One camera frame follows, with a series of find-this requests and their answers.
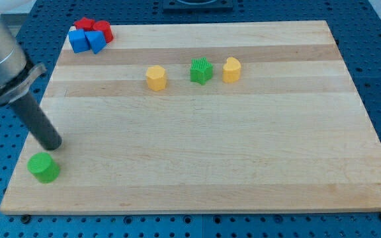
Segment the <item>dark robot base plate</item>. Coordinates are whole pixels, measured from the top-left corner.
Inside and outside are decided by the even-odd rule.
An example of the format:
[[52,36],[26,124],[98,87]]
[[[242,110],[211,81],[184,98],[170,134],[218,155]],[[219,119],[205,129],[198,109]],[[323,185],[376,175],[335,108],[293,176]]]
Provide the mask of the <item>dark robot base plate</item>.
[[163,0],[164,13],[232,10],[234,0]]

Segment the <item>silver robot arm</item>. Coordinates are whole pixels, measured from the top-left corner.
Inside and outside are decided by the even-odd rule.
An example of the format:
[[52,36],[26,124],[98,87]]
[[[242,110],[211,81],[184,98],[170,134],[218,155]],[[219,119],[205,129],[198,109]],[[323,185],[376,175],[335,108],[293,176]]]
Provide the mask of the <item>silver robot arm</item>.
[[0,0],[0,106],[9,105],[46,150],[55,150],[62,138],[30,92],[33,82],[46,72],[43,63],[34,64],[11,34],[1,15],[28,0]]

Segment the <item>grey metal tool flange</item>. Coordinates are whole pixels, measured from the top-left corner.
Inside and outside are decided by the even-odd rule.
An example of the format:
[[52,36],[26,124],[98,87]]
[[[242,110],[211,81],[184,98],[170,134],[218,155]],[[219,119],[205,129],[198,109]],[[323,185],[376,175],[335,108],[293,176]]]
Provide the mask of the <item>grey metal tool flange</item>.
[[33,82],[47,71],[43,63],[22,70],[13,80],[0,85],[0,106],[10,104],[29,92]]

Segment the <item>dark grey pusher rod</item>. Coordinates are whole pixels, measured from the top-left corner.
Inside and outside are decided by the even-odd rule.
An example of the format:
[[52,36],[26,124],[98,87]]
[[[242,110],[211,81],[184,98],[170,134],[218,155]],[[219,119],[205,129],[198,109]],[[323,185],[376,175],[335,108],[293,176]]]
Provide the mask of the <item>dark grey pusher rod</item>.
[[55,150],[62,144],[62,137],[32,93],[28,92],[12,102],[10,107],[45,150]]

